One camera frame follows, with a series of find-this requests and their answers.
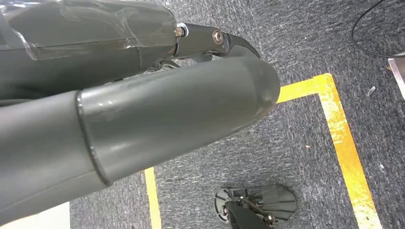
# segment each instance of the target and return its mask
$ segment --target yellow tape line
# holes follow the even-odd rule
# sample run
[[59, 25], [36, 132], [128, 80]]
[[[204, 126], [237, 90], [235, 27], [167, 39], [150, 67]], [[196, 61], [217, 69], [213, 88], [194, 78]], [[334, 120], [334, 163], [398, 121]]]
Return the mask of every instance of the yellow tape line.
[[151, 167], [145, 170], [146, 190], [149, 199], [150, 223], [152, 229], [161, 229], [158, 193], [156, 189], [155, 170]]
[[[283, 86], [277, 102], [286, 102], [311, 94], [318, 94], [320, 97], [359, 229], [381, 229], [381, 223], [332, 75], [318, 75], [309, 80]], [[145, 170], [145, 175], [152, 229], [161, 229], [153, 168]]]

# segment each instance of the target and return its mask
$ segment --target black cable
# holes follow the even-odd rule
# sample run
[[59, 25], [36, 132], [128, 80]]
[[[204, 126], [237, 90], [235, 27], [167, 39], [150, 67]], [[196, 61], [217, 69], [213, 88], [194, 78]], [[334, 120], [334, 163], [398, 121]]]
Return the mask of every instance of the black cable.
[[354, 43], [354, 45], [359, 48], [361, 51], [366, 52], [370, 55], [374, 55], [374, 56], [379, 56], [379, 57], [385, 57], [385, 58], [405, 58], [405, 55], [384, 55], [384, 54], [379, 54], [379, 53], [375, 53], [375, 52], [371, 52], [365, 48], [363, 48], [362, 46], [360, 46], [357, 41], [354, 39], [354, 29], [356, 28], [357, 23], [360, 21], [361, 18], [364, 17], [364, 15], [366, 15], [369, 11], [371, 11], [372, 9], [374, 9], [376, 6], [380, 5], [383, 1], [385, 0], [380, 0], [378, 1], [376, 4], [374, 4], [372, 7], [370, 7], [368, 10], [366, 10], [358, 19], [357, 21], [353, 24], [352, 27], [352, 33], [351, 33], [351, 37], [352, 37], [352, 42]]

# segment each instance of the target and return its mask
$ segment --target protective plastic wrap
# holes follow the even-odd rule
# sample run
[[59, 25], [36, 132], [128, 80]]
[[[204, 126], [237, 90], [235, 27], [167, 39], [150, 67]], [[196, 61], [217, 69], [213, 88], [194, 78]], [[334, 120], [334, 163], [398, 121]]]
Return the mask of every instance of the protective plastic wrap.
[[0, 12], [0, 52], [25, 49], [32, 60], [176, 43], [173, 14], [144, 2], [0, 0]]

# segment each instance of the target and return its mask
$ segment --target gray carpet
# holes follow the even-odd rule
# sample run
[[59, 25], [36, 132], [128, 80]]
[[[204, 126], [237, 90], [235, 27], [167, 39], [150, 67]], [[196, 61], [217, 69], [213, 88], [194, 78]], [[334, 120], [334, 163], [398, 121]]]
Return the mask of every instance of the gray carpet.
[[[333, 74], [381, 224], [405, 228], [405, 101], [387, 60], [350, 43], [353, 21], [376, 1], [153, 2], [166, 5], [179, 22], [244, 37], [274, 65], [282, 85]], [[360, 44], [405, 51], [404, 11], [403, 0], [373, 10], [357, 30]], [[372, 86], [377, 89], [367, 97]], [[218, 188], [274, 183], [290, 188], [300, 207], [278, 228], [358, 228], [317, 96], [279, 104], [260, 123], [155, 169], [164, 229], [225, 229], [213, 212]], [[72, 201], [71, 226], [149, 229], [143, 174]]]

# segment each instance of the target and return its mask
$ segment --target black plastic base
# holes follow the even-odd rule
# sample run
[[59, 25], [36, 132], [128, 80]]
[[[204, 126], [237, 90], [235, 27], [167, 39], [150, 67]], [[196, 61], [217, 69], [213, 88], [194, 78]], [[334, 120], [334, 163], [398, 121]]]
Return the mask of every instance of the black plastic base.
[[298, 209], [295, 195], [280, 185], [218, 190], [215, 212], [225, 223], [229, 222], [229, 209], [225, 207], [229, 202], [253, 211], [270, 227], [287, 221]]

